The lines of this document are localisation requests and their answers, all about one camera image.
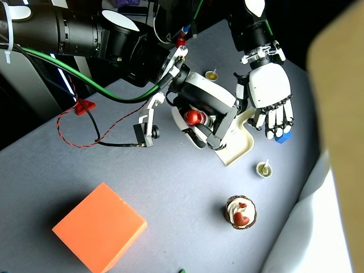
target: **gray table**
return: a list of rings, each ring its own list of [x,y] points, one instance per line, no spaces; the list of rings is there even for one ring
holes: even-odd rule
[[[235,90],[239,63],[226,21],[187,44],[187,64],[204,73],[218,68],[218,84]],[[258,272],[284,225],[319,154],[316,117],[307,74],[287,61],[296,123],[285,144],[268,141],[252,128],[251,152],[225,167],[212,150],[197,150],[178,130],[164,104],[155,124],[162,136],[151,148],[79,149],[67,146],[55,119],[0,152],[0,271],[11,273],[88,272],[51,228],[104,181],[148,222],[148,228],[111,272]],[[145,92],[122,80],[109,90],[124,97]],[[101,131],[136,105],[90,98]],[[134,142],[132,116],[108,142]],[[86,115],[68,114],[64,135],[78,144],[95,138]],[[270,159],[273,177],[260,179],[257,162]],[[234,230],[222,216],[232,195],[251,198],[258,219],[249,230]]]

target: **chocolate cupcake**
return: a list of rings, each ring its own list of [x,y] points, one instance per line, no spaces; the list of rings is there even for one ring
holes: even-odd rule
[[[254,203],[244,195],[231,196],[225,205],[225,219],[235,229],[248,229],[257,219]]]

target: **beige dustpan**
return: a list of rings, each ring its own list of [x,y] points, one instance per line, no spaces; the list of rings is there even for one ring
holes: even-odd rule
[[[238,115],[230,125],[223,142],[226,147],[221,151],[215,151],[222,162],[229,166],[248,153],[254,146],[253,136],[245,129],[244,123],[255,114],[255,109],[250,108]]]

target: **green cable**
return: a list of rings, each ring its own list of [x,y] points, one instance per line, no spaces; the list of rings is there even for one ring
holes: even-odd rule
[[[200,3],[198,4],[197,10],[195,12],[195,15],[193,16],[193,20],[196,20],[198,13],[200,12],[200,8],[202,6],[202,3],[204,2],[204,0],[201,0]]]
[[[269,31],[269,34],[273,36],[273,32],[271,30],[271,26],[269,25],[268,23],[268,20],[266,20],[266,25],[267,25],[267,28],[268,28],[268,31]]]
[[[152,89],[150,89],[149,91],[147,91],[145,94],[137,97],[137,98],[132,98],[132,99],[124,99],[124,98],[121,98],[121,97],[118,97],[117,95],[115,95],[114,93],[106,90],[105,88],[101,87],[100,85],[98,85],[96,82],[94,82],[93,80],[91,80],[90,78],[88,78],[87,76],[85,76],[84,74],[80,73],[79,71],[73,69],[72,67],[66,65],[65,63],[63,63],[62,61],[58,60],[58,59],[54,59],[52,57],[50,57],[49,55],[47,54],[44,54],[42,52],[39,52],[39,51],[36,51],[36,50],[33,50],[33,49],[30,49],[30,48],[26,48],[26,47],[22,47],[22,49],[26,52],[29,52],[33,55],[36,55],[42,59],[46,59],[47,61],[50,61],[54,64],[57,64],[59,65],[60,67],[64,68],[65,70],[67,70],[68,72],[72,73],[72,74],[76,74],[78,75],[80,78],[82,78],[83,80],[87,81],[88,83],[90,83],[93,87],[95,87],[97,90],[99,90],[101,93],[104,93],[110,97],[113,97],[117,100],[120,100],[120,101],[125,101],[125,102],[133,102],[135,100],[139,100],[139,99],[144,99],[144,98],[147,98],[151,93],[153,93],[154,91],[156,91],[159,86],[158,85],[155,85]]]

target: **orange block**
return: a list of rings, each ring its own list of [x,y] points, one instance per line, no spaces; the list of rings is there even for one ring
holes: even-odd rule
[[[105,183],[52,230],[93,273],[110,270],[147,222]]]

